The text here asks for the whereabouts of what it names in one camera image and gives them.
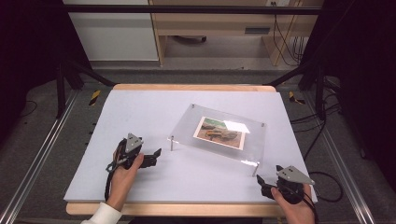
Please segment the person's left hand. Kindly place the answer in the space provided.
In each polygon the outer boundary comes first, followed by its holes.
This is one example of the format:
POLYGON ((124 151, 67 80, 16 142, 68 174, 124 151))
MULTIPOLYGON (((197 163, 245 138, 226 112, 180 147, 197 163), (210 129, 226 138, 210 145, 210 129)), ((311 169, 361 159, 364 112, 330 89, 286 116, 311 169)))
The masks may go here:
POLYGON ((110 192, 106 200, 107 205, 119 212, 122 210, 143 159, 144 154, 139 153, 128 170, 123 167, 116 169, 111 180, 110 192))

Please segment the black metal stand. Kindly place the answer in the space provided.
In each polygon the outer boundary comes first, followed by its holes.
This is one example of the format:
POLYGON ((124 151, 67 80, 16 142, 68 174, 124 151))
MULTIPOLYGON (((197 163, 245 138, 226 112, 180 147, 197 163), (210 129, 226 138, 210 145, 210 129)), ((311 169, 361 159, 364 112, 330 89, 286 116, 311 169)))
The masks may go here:
POLYGON ((318 60, 309 60, 306 63, 303 63, 295 69, 289 71, 286 75, 266 83, 266 86, 276 87, 286 80, 296 77, 297 75, 303 76, 298 83, 298 87, 301 91, 307 91, 312 87, 313 84, 316 84, 315 112, 321 120, 325 120, 326 115, 323 99, 325 76, 324 70, 322 69, 318 60))
POLYGON ((81 90, 84 86, 84 82, 80 77, 81 74, 87 75, 108 87, 114 87, 116 85, 116 82, 100 76, 91 68, 83 66, 80 63, 74 61, 65 61, 63 63, 60 63, 59 66, 56 68, 56 87, 58 102, 58 112, 56 116, 57 119, 65 112, 66 108, 64 82, 67 81, 67 83, 73 90, 81 90))

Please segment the dark curtain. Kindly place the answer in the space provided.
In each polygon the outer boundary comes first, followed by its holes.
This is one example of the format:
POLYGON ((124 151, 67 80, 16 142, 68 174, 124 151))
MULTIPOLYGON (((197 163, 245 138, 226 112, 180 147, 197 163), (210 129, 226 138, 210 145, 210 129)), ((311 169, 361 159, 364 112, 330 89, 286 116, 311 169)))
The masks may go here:
POLYGON ((49 26, 63 52, 75 62, 91 64, 69 14, 50 9, 63 0, 0 0, 0 145, 10 136, 25 108, 29 90, 55 79, 59 64, 49 43, 35 29, 35 17, 49 26))
POLYGON ((341 83, 341 103, 396 192, 396 0, 324 0, 304 51, 341 83))

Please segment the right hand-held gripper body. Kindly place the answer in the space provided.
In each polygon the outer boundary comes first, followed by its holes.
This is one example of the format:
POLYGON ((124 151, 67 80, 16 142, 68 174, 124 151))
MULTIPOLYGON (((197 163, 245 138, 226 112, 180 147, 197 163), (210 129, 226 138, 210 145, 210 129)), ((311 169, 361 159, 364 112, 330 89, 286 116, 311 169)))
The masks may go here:
POLYGON ((276 172, 276 185, 284 199, 291 204, 297 204, 304 198, 304 184, 314 185, 315 181, 294 166, 288 166, 276 172))

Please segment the grey desk label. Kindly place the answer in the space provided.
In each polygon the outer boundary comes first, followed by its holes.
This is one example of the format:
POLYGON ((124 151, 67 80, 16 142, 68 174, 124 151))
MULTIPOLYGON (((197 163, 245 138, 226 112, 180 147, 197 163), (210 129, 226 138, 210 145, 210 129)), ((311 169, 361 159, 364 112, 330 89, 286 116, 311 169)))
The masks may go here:
POLYGON ((268 35, 271 31, 270 27, 246 27, 246 35, 268 35))

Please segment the black horizontal metal bar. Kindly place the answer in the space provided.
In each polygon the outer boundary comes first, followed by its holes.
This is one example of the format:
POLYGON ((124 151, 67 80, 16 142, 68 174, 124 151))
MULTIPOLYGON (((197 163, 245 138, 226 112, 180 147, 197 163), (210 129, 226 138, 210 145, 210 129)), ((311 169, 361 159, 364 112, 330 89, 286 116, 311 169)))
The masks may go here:
POLYGON ((262 15, 319 15, 321 13, 320 7, 64 5, 63 9, 67 12, 81 13, 184 13, 262 15))

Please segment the light wooden desk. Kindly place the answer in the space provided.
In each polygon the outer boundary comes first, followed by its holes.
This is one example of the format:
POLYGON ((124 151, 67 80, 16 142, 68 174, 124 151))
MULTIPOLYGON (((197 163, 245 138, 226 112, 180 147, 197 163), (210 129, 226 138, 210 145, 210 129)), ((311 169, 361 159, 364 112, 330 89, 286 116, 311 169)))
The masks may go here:
MULTIPOLYGON (((321 7, 324 0, 148 0, 152 6, 238 6, 238 7, 321 7)), ((245 34, 246 27, 270 27, 260 37, 273 65, 286 55, 287 43, 293 37, 309 37, 316 23, 315 15, 262 14, 177 14, 154 13, 154 30, 160 38, 171 35, 245 34)))

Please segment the printed photo with white border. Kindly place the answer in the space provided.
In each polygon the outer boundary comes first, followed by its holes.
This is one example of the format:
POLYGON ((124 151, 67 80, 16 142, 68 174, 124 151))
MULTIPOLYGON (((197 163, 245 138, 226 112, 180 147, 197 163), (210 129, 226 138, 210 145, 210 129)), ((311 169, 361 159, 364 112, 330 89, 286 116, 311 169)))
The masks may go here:
POLYGON ((220 146, 244 149, 248 127, 244 123, 201 117, 193 137, 220 146))

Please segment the yellow black floor tape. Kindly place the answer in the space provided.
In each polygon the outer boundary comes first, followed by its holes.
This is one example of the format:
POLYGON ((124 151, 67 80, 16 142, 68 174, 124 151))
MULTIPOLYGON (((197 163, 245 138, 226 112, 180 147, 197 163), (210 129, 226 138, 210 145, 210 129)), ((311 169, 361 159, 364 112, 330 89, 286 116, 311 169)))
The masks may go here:
POLYGON ((99 91, 99 90, 94 91, 94 93, 92 94, 92 98, 89 102, 89 105, 95 105, 100 93, 101 93, 101 91, 99 91))
POLYGON ((293 93, 293 91, 289 91, 289 99, 290 102, 299 104, 299 105, 305 105, 305 100, 297 99, 293 93))

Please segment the aluminium floor rail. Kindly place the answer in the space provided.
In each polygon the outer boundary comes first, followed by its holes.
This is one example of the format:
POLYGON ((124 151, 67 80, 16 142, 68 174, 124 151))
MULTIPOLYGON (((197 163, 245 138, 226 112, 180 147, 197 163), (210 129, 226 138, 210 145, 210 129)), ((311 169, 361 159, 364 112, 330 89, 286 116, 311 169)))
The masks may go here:
POLYGON ((374 217, 364 200, 354 176, 342 158, 329 129, 340 108, 336 97, 325 94, 326 119, 315 119, 319 126, 317 140, 310 145, 310 152, 304 151, 308 172, 318 180, 315 191, 318 194, 317 209, 321 223, 375 224, 374 217))
POLYGON ((15 193, 6 208, 0 214, 0 224, 13 224, 18 213, 21 211, 29 192, 39 176, 48 155, 52 151, 52 148, 65 122, 67 121, 71 110, 73 109, 76 99, 78 98, 78 94, 79 91, 70 91, 64 112, 62 112, 60 117, 53 122, 48 134, 40 145, 40 149, 37 151, 32 163, 29 165, 29 169, 26 171, 23 180, 16 188, 15 193))

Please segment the white cabinet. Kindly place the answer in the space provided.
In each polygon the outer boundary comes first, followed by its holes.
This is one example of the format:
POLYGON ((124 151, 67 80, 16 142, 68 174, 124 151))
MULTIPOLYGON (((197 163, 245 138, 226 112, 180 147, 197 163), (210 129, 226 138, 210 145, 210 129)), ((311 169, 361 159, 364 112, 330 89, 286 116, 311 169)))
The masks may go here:
POLYGON ((158 60, 149 13, 70 13, 69 16, 92 62, 158 60))

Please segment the clear acrylic photo frame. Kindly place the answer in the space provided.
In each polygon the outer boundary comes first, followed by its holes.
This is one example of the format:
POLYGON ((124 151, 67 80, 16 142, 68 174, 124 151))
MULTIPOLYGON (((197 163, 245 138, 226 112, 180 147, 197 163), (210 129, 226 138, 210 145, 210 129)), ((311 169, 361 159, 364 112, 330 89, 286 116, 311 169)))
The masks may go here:
POLYGON ((197 104, 191 104, 187 107, 185 113, 170 133, 168 139, 171 141, 171 149, 174 149, 174 144, 181 144, 188 147, 206 150, 226 158, 241 161, 246 165, 253 166, 254 171, 252 175, 255 175, 263 161, 266 127, 267 125, 264 122, 218 111, 197 104), (201 117, 230 120, 246 124, 249 133, 246 135, 244 149, 238 150, 194 138, 193 134, 201 120, 201 117))

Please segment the person's right hand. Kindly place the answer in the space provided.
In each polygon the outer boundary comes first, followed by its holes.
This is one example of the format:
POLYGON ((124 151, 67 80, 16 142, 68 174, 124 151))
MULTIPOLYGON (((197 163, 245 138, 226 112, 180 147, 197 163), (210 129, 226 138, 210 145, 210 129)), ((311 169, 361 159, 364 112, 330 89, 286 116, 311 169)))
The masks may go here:
POLYGON ((275 201, 283 210, 289 224, 316 224, 316 215, 313 211, 314 204, 311 200, 311 188, 309 185, 304 184, 304 199, 297 204, 288 203, 276 188, 271 188, 271 192, 275 201))

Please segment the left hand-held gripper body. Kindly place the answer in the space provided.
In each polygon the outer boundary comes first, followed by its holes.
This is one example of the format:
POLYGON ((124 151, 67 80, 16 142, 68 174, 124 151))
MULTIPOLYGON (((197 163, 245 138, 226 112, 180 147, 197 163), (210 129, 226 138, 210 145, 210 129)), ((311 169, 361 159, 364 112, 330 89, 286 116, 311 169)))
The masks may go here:
POLYGON ((134 163, 134 159, 140 153, 143 141, 141 137, 137 137, 129 133, 126 138, 123 138, 113 155, 113 161, 107 166, 108 172, 114 172, 119 166, 124 169, 129 169, 134 163))

